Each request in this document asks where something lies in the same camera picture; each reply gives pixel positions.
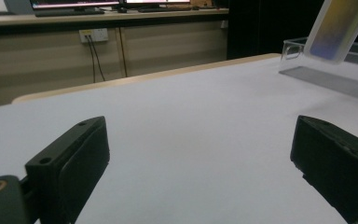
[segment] white table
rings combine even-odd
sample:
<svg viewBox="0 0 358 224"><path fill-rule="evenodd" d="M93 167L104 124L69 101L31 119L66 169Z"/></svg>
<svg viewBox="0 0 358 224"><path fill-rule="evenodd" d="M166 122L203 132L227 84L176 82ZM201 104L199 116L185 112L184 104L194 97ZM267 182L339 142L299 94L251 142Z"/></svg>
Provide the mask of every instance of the white table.
<svg viewBox="0 0 358 224"><path fill-rule="evenodd" d="M289 155L298 115L358 136L358 99L279 57L0 106L0 175L105 116L111 163L78 223L345 223Z"/></svg>

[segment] wall socket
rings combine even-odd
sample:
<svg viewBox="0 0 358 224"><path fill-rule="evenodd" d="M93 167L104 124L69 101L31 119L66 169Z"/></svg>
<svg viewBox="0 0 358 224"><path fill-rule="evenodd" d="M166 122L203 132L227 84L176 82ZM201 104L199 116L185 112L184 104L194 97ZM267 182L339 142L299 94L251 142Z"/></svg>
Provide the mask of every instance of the wall socket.
<svg viewBox="0 0 358 224"><path fill-rule="evenodd" d="M94 29L94 30L79 30L79 34L80 34L80 41L82 43L88 43L88 39L86 38L87 35L91 37L91 40L93 42L107 41L109 39L106 28Z"/></svg>

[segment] clear acrylic box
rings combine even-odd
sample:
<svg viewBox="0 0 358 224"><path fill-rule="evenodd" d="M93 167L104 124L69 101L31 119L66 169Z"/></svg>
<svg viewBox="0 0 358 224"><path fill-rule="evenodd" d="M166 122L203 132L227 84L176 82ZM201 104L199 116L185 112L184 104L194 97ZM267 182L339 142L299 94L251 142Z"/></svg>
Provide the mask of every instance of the clear acrylic box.
<svg viewBox="0 0 358 224"><path fill-rule="evenodd" d="M305 56L307 38L283 41L280 73L358 98L358 43L343 63L333 64Z"/></svg>

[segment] electrical cord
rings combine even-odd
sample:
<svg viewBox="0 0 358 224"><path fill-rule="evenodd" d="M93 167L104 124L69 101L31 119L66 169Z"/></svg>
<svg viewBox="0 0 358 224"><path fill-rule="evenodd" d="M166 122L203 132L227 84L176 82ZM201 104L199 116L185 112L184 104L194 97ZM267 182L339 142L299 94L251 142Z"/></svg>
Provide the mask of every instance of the electrical cord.
<svg viewBox="0 0 358 224"><path fill-rule="evenodd" d="M105 77L103 75L103 69L101 68L100 58L98 57L98 52L97 52L97 49L95 48L94 41L92 40L90 35L87 35L86 38L87 38L87 41L89 42L90 49L91 49L91 46L92 46L92 49L94 49L95 58L97 59L97 62L98 62L98 68L100 69L101 77L103 78L103 81L105 81ZM94 83L95 83L95 65L94 65L95 63L94 63L94 56L92 54L92 49L91 49L92 70L93 70Z"/></svg>

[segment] monitor screen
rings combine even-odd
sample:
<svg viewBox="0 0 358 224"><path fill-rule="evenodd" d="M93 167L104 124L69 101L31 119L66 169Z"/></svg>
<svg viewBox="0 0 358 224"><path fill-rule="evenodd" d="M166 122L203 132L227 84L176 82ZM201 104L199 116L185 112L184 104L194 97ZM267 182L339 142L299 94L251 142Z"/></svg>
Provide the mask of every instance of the monitor screen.
<svg viewBox="0 0 358 224"><path fill-rule="evenodd" d="M118 5L119 0L31 0L34 10L76 7L111 7Z"/></svg>
<svg viewBox="0 0 358 224"><path fill-rule="evenodd" d="M128 4L132 3L160 3L164 4L190 4L190 0L127 0Z"/></svg>

